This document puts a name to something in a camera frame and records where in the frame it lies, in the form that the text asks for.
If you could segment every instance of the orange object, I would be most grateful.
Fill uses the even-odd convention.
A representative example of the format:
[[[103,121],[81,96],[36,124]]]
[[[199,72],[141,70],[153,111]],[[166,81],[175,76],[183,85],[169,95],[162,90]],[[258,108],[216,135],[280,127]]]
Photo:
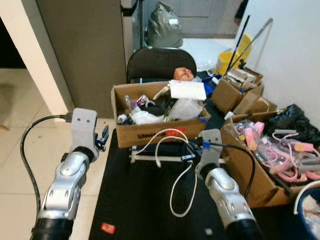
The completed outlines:
[[[194,79],[192,72],[185,67],[178,67],[174,70],[173,79],[179,81],[190,81]]]
[[[103,222],[101,223],[100,229],[107,234],[114,234],[116,231],[116,226]]]
[[[314,145],[312,143],[305,143],[305,142],[299,142],[299,143],[293,143],[293,149],[296,152],[313,152],[314,151]]]
[[[185,127],[177,127],[176,129],[180,130],[181,132],[185,132],[186,131],[186,128]],[[177,132],[177,131],[171,131],[171,130],[168,130],[165,132],[165,135],[166,136],[178,136],[180,137],[181,136],[181,133]]]

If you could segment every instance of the door frame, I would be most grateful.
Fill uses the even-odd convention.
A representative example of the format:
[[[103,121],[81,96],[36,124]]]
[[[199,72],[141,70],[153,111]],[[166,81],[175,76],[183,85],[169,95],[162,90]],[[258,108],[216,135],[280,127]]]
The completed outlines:
[[[75,107],[35,0],[0,1],[0,17],[50,112]]]

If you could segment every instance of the plastic bag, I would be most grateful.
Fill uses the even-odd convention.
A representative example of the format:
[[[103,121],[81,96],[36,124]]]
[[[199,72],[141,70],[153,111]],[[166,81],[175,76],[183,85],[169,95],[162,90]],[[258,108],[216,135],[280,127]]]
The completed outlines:
[[[173,105],[169,118],[172,120],[188,120],[199,116],[203,107],[200,106],[195,100],[180,98]]]
[[[159,1],[151,13],[145,34],[145,42],[153,47],[182,46],[183,39],[179,18],[174,14],[175,9]]]
[[[292,136],[292,139],[316,146],[320,145],[319,130],[310,124],[309,119],[304,115],[304,111],[295,104],[288,106],[283,113],[267,121],[265,133],[271,136],[275,129],[296,130],[299,135]]]

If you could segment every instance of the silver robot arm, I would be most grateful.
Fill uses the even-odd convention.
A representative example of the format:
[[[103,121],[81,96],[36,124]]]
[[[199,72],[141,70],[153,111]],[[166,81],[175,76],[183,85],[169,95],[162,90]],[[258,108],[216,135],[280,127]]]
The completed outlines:
[[[206,142],[222,143],[218,129],[202,131],[200,136]],[[195,173],[205,180],[230,240],[263,240],[263,234],[246,199],[240,194],[238,184],[219,167],[221,151],[221,146],[203,148]]]
[[[99,150],[106,150],[109,130],[106,127],[102,137],[98,137],[95,133],[97,117],[93,110],[74,109],[70,152],[55,170],[32,229],[32,240],[69,239],[89,165],[98,159]]]

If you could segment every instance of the white paper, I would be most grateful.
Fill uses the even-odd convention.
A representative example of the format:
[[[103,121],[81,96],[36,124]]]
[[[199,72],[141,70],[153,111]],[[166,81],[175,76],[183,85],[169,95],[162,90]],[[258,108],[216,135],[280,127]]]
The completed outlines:
[[[203,82],[194,81],[170,81],[171,98],[206,100],[206,91]]]
[[[179,24],[178,19],[177,18],[169,19],[169,24],[170,25],[178,25]]]

